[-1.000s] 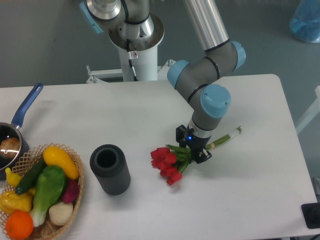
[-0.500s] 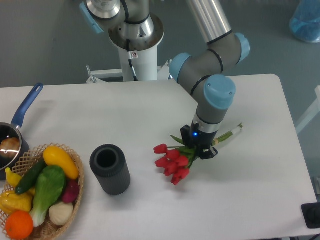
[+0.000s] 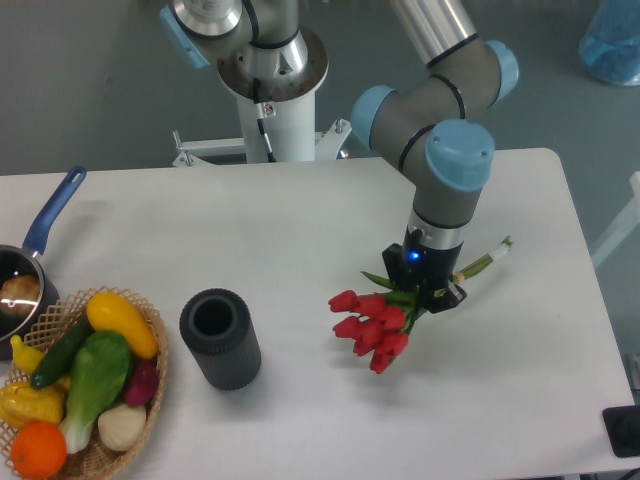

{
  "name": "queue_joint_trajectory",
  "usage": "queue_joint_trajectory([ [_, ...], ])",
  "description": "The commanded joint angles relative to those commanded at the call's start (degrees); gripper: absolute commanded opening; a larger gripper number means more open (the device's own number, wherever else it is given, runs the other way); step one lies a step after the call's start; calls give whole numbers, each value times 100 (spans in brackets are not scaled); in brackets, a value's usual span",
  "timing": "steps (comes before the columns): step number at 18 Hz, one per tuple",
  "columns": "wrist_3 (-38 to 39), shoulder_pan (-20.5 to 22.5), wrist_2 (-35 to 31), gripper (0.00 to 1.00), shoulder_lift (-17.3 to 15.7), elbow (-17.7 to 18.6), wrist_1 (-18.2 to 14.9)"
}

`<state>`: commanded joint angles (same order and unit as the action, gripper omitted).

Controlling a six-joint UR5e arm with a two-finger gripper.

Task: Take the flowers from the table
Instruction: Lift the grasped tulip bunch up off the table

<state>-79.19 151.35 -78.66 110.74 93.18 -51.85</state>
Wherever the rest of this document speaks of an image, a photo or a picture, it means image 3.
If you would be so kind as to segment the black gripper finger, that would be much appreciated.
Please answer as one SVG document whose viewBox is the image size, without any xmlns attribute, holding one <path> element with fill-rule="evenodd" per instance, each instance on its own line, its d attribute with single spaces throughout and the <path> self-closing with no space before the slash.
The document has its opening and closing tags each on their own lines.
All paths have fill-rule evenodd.
<svg viewBox="0 0 640 480">
<path fill-rule="evenodd" d="M 417 293 L 416 312 L 437 314 L 456 308 L 466 298 L 466 291 L 453 281 L 447 281 L 440 288 L 423 284 Z"/>
<path fill-rule="evenodd" d="M 390 245 L 382 252 L 388 279 L 394 289 L 402 292 L 416 290 L 416 280 L 413 272 L 415 254 L 416 251 L 404 249 L 397 243 Z"/>
</svg>

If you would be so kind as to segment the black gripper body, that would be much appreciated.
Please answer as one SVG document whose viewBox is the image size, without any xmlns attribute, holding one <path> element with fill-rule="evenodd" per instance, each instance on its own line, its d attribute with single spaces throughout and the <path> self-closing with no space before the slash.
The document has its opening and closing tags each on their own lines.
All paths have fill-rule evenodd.
<svg viewBox="0 0 640 480">
<path fill-rule="evenodd" d="M 409 291 L 415 287 L 437 291 L 444 289 L 453 274 L 462 245 L 440 250 L 406 238 L 401 253 L 399 286 Z"/>
</svg>

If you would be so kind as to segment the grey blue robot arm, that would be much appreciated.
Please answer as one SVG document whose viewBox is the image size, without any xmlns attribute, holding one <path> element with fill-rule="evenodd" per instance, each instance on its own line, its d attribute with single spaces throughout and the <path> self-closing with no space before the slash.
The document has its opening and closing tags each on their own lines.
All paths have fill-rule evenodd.
<svg viewBox="0 0 640 480">
<path fill-rule="evenodd" d="M 351 131 L 414 185 L 404 240 L 383 260 L 394 289 L 411 294 L 419 313 L 438 313 L 465 298 L 454 268 L 495 152 L 475 119 L 513 90 L 519 68 L 504 44 L 478 36 L 457 1 L 392 7 L 428 75 L 407 92 L 366 90 Z M 328 55 L 296 2 L 170 1 L 160 18 L 187 61 L 215 65 L 235 95 L 249 162 L 318 157 L 315 93 Z"/>
</svg>

